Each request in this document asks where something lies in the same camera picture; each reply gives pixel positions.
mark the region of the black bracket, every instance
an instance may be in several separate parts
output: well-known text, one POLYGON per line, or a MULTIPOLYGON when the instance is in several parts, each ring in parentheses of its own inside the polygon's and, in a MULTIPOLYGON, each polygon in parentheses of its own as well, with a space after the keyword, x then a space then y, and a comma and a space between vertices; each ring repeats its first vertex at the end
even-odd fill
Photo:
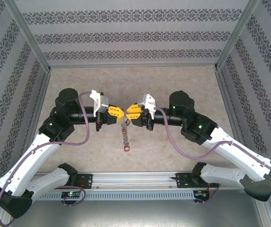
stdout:
MULTIPOLYGON (((172 179, 176 180, 177 188, 207 188, 208 183, 202 182, 193 182, 191 173, 176 173, 175 177, 172 179)), ((210 188, 217 188, 218 183, 210 183, 210 188)))
POLYGON ((91 189, 93 181, 92 174, 78 174, 75 186, 83 189, 91 189))

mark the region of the beige floor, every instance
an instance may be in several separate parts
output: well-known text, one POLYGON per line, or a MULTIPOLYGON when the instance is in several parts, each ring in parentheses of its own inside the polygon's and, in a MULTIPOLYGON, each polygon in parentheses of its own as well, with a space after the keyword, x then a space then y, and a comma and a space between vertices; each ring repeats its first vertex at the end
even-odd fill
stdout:
MULTIPOLYGON (((169 106, 172 92, 183 90, 195 100, 197 112, 207 115, 230 135, 231 128, 221 98, 219 87, 211 66, 206 67, 133 67, 133 68, 84 68, 52 70, 39 124, 48 117, 54 107, 58 93, 67 87, 79 93, 92 89, 104 92, 109 103, 128 108, 137 102, 141 93, 151 94, 159 107, 169 106)), ((92 99, 83 99, 85 106, 93 105, 92 99)), ((86 136, 84 125, 66 140, 80 142, 86 136)), ((177 145, 193 156, 205 154, 208 149, 187 141, 179 127, 170 127, 177 145)), ((90 138, 80 147, 61 146, 40 168, 50 172, 59 164, 67 162, 78 171, 182 171, 192 170, 196 161, 188 160, 175 151, 169 142, 165 127, 155 125, 154 131, 130 125, 128 127, 130 151, 124 152, 121 125, 103 126, 100 132, 90 124, 90 138)), ((222 167, 233 167, 232 163, 218 154, 204 162, 222 167)))

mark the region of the chain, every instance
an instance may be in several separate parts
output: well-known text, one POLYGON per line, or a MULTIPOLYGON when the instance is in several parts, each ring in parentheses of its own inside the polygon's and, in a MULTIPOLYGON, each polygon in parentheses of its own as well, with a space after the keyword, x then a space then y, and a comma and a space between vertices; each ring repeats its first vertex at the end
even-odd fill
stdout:
POLYGON ((128 134, 127 134, 127 126, 129 125, 127 123, 128 120, 125 119, 123 122, 121 123, 122 126, 122 139, 123 139, 123 143, 124 143, 124 151, 129 151, 130 150, 130 146, 129 146, 129 142, 128 142, 128 134))

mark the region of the striped wall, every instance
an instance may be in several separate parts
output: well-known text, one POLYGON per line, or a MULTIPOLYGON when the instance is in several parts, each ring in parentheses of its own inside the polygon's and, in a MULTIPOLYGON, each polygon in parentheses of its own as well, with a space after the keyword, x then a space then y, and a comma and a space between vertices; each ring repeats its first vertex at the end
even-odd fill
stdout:
POLYGON ((214 64, 248 0, 17 0, 51 66, 214 64))
POLYGON ((0 0, 0 176, 22 154, 45 72, 0 0))
POLYGON ((221 72, 245 144, 271 158, 271 0, 259 2, 221 72))

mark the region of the purple cable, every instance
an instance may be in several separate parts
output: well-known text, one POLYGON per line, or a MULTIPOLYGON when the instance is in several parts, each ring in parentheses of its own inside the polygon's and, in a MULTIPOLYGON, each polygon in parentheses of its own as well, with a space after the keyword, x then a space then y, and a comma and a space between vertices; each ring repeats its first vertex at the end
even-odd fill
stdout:
POLYGON ((65 201, 66 201, 66 199, 67 199, 68 197, 65 197, 65 198, 64 198, 64 201, 63 201, 64 206, 67 205, 67 206, 69 206, 69 207, 73 207, 73 206, 75 206, 75 205, 78 205, 78 204, 81 203, 81 202, 84 200, 84 198, 86 197, 86 191, 85 191, 83 188, 81 188, 81 187, 76 187, 76 186, 60 186, 60 187, 57 187, 56 189, 61 189, 61 188, 76 188, 76 189, 80 189, 80 191, 83 191, 83 193, 84 193, 83 198, 81 198, 79 201, 77 201, 77 202, 75 202, 75 203, 73 203, 73 204, 66 204, 65 201))
MULTIPOLYGON (((85 144, 88 139, 89 139, 89 122, 88 122, 88 118, 87 118, 87 113, 86 113, 86 110, 85 110, 85 107, 84 107, 84 104, 83 104, 83 101, 82 101, 82 96, 83 95, 88 95, 88 94, 91 94, 91 91, 88 91, 88 92, 83 92, 79 95, 79 104, 80 104, 80 108, 84 114, 84 118, 85 118, 85 123, 86 123, 86 131, 87 131, 87 134, 86 134, 86 138, 83 142, 80 142, 80 143, 69 143, 69 142, 48 142, 48 143, 44 143, 40 146, 37 146, 36 148, 34 148, 32 151, 36 151, 44 146, 47 146, 47 145, 52 145, 52 144, 65 144, 65 145, 71 145, 71 146, 80 146, 80 145, 83 145, 85 144)), ((11 181, 11 179, 13 178, 14 174, 17 172, 17 170, 21 167, 21 165, 25 162, 25 160, 32 154, 32 151, 30 151, 28 154, 25 155, 25 157, 19 162, 19 164, 15 167, 15 169, 12 171, 12 173, 10 174, 9 178, 7 179, 7 182, 4 184, 1 192, 0 192, 0 201, 1 201, 1 198, 9 184, 9 182, 11 181)), ((12 222, 14 221, 14 218, 8 223, 8 224, 4 224, 0 218, 0 226, 2 227, 8 227, 12 224, 12 222)))
POLYGON ((262 162, 261 160, 259 160, 258 158, 256 158, 254 155, 252 155, 251 153, 249 153, 248 151, 246 151, 245 149, 243 149, 241 146, 239 146, 238 144, 235 144, 233 143, 232 141, 220 141, 218 142, 207 154, 205 155, 202 155, 202 156, 199 156, 199 157, 193 157, 193 156, 190 156, 190 155, 187 155, 185 154, 184 152, 182 152, 178 146, 175 144, 172 136, 171 136, 171 133, 170 133, 170 130, 169 130, 169 125, 168 125, 168 120, 167 120, 167 116, 166 116, 166 113, 165 111, 163 111, 161 108, 159 107, 154 107, 155 110, 158 110, 162 113, 163 117, 164 117, 164 122, 165 122, 165 127, 166 127, 166 131, 167 131, 167 134, 168 134, 168 138, 172 144, 172 146, 177 150, 178 153, 180 153, 182 156, 186 157, 186 158, 189 158, 189 159, 192 159, 192 160, 200 160, 200 159, 204 159, 206 157, 208 157, 209 155, 211 155, 217 147, 219 147, 220 145, 222 144, 229 144, 229 145, 233 145, 235 147, 237 147, 239 150, 241 150, 242 152, 244 152, 246 155, 248 155, 249 157, 253 158, 256 162, 258 162, 259 164, 261 164, 262 166, 265 166, 266 168, 268 168, 269 170, 271 170, 271 167, 268 166, 267 164, 265 164, 264 162, 262 162))

